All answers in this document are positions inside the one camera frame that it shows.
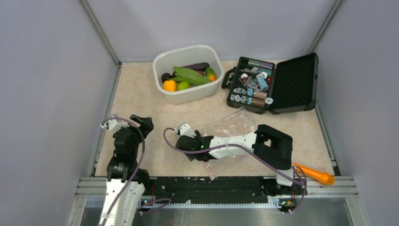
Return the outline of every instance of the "fake vegetable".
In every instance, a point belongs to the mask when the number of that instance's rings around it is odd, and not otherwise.
[[[182,68],[190,68],[195,71],[204,71],[207,67],[209,67],[209,64],[207,62],[203,62],[203,63],[193,64],[193,65],[183,66]]]
[[[177,91],[190,88],[190,84],[188,82],[182,81],[177,85]]]
[[[205,74],[207,75],[207,78],[211,81],[216,81],[216,75],[212,68],[207,67],[205,70]]]
[[[168,80],[163,83],[163,89],[169,92],[174,92],[177,90],[177,84],[173,80]]]
[[[202,76],[204,76],[204,72],[202,72],[202,71],[196,71],[196,72],[198,72],[198,73],[200,73]]]
[[[169,81],[185,81],[185,82],[188,82],[189,84],[199,85],[199,86],[205,84],[205,83],[202,83],[202,82],[198,82],[198,81],[193,81],[191,79],[187,79],[187,78],[182,77],[182,76],[171,78],[171,79],[169,79]]]
[[[162,82],[165,82],[166,80],[172,78],[172,76],[169,73],[163,73],[161,76]]]
[[[192,82],[189,82],[191,84],[196,84],[196,83],[210,83],[211,80],[202,76],[200,73],[196,72],[193,69],[189,68],[182,68],[182,67],[173,67],[173,70],[176,72],[177,77],[184,77],[186,79],[191,80]]]

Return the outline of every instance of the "plastic bag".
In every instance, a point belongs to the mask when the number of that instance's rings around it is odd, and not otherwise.
[[[198,131],[205,136],[232,137],[244,135],[256,130],[256,120],[251,118],[245,108],[240,108],[210,124],[199,128]],[[219,175],[227,175],[229,169],[237,164],[237,161],[245,158],[246,155],[226,156],[217,160],[202,162],[211,180]]]

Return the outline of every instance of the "black case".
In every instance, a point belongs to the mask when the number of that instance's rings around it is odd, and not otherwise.
[[[271,105],[265,104],[264,107],[257,107],[235,102],[230,99],[232,94],[237,94],[233,92],[235,88],[245,88],[240,82],[239,78],[241,77],[241,74],[247,73],[241,70],[245,68],[252,68],[252,66],[248,64],[249,60],[255,60],[257,62],[273,65],[271,70],[271,83],[268,84],[269,89],[265,91],[267,93],[267,97],[271,97],[273,99],[273,103]],[[230,86],[226,103],[228,106],[235,108],[245,107],[248,111],[259,114],[263,114],[268,110],[272,114],[312,110],[316,106],[316,81],[318,77],[318,64],[319,58],[316,53],[311,53],[305,56],[283,61],[277,65],[242,56],[239,58],[237,67],[229,70],[224,76],[222,88],[228,88]],[[247,74],[253,78],[256,77],[256,74]]]

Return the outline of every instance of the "green leafy vegetable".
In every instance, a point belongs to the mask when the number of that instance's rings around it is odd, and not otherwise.
[[[203,84],[205,84],[205,83],[202,83],[202,82],[198,82],[198,81],[194,81],[194,80],[191,80],[191,79],[187,79],[187,78],[182,77],[182,76],[177,76],[177,77],[171,78],[171,79],[169,79],[169,80],[173,80],[173,81],[185,81],[185,82],[188,82],[188,83],[194,84],[194,85],[203,85]]]
[[[202,84],[207,84],[211,82],[209,78],[202,76],[200,73],[196,72],[193,69],[174,66],[173,70],[176,72],[177,76],[184,77],[194,82],[201,82]]]

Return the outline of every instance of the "case lid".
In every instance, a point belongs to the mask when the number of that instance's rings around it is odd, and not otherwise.
[[[273,114],[308,111],[316,105],[316,79],[319,59],[316,53],[277,64],[268,97]]]

